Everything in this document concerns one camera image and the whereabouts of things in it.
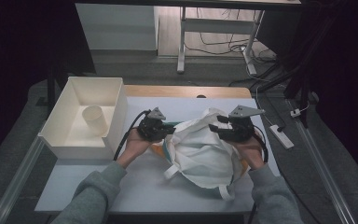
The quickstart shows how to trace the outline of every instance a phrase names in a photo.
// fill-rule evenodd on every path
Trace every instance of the gray sleeve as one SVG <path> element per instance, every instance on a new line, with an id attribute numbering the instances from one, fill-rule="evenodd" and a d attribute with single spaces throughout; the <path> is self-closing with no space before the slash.
<path id="1" fill-rule="evenodd" d="M 284 179 L 275 176 L 268 164 L 250 171 L 249 176 L 254 182 L 252 197 L 257 205 L 259 223 L 303 223 L 295 197 Z"/>
<path id="2" fill-rule="evenodd" d="M 74 199 L 52 223 L 102 223 L 106 211 L 120 192 L 127 172 L 113 161 L 102 172 L 94 171 L 77 187 Z"/>

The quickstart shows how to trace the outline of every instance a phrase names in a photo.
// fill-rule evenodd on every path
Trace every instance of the white cup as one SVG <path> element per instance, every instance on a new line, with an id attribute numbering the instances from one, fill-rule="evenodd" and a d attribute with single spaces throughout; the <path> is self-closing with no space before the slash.
<path id="1" fill-rule="evenodd" d="M 97 136 L 102 135 L 107 130 L 103 110 L 100 106 L 91 105 L 82 112 L 83 119 L 86 121 L 89 129 Z"/>

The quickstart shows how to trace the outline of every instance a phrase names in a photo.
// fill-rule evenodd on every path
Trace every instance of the human hand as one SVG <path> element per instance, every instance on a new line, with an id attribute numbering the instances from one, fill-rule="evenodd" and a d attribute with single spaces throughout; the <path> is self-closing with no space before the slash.
<path id="1" fill-rule="evenodd" d="M 117 159 L 117 163 L 123 168 L 127 168 L 138 156 L 144 154 L 153 143 L 155 142 L 144 140 L 142 136 L 138 134 L 136 128 L 133 128 L 127 138 L 126 148 Z"/>
<path id="2" fill-rule="evenodd" d="M 234 146 L 240 155 L 248 162 L 249 166 L 256 170 L 264 165 L 262 158 L 262 147 L 260 143 L 254 138 L 251 137 L 249 140 L 244 142 L 230 142 L 227 143 Z"/>

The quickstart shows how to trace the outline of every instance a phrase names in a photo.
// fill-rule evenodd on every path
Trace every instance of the white tabletop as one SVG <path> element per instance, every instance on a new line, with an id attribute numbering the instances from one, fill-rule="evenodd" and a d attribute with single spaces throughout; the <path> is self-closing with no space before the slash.
<path id="1" fill-rule="evenodd" d="M 200 118 L 201 113 L 209 107 L 216 107 L 229 113 L 237 105 L 256 108 L 253 99 L 128 97 L 128 114 L 124 130 L 130 127 L 140 112 L 157 106 L 167 117 L 165 121 L 186 121 Z M 252 117 L 252 121 L 254 125 L 265 132 L 259 116 Z M 275 175 L 279 175 L 268 139 L 267 147 L 269 166 Z M 71 202 L 80 181 L 92 171 L 102 171 L 109 162 L 57 160 L 35 211 L 61 211 Z M 121 192 L 110 208 L 110 212 L 120 214 L 226 214 L 243 213 L 252 209 L 253 183 L 248 175 L 243 176 L 235 183 L 235 200 L 225 202 L 217 191 L 199 188 L 182 175 L 177 175 L 171 180 L 164 179 L 163 173 L 169 167 L 167 161 L 151 150 L 147 150 L 127 168 L 128 174 L 120 183 Z"/>

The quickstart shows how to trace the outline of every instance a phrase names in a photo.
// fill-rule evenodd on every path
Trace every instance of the white fabric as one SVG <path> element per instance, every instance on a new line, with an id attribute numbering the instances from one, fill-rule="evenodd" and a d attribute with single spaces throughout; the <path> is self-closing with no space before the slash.
<path id="1" fill-rule="evenodd" d="M 166 146 L 172 167 L 176 168 L 171 167 L 165 176 L 171 178 L 177 169 L 194 184 L 206 189 L 218 188 L 222 198 L 231 200 L 233 196 L 228 194 L 227 186 L 240 177 L 241 163 L 232 145 L 209 130 L 208 124 L 230 128 L 228 124 L 217 121 L 217 115 L 226 114 L 209 108 L 200 119 L 175 126 L 175 132 L 166 138 Z"/>

